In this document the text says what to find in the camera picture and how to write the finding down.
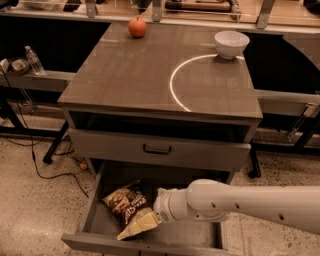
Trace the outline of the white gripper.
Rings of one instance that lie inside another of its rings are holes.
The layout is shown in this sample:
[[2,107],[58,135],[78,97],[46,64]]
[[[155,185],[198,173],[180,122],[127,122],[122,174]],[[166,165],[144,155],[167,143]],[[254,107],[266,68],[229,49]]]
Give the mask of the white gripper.
[[163,223],[184,220],[187,217],[186,190],[159,188],[153,210]]

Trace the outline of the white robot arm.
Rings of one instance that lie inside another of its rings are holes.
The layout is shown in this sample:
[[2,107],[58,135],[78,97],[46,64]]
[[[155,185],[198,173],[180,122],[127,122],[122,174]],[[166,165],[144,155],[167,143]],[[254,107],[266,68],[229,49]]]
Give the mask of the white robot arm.
[[234,186],[199,179],[184,189],[160,188],[153,209],[163,223],[222,222],[240,213],[320,233],[319,186]]

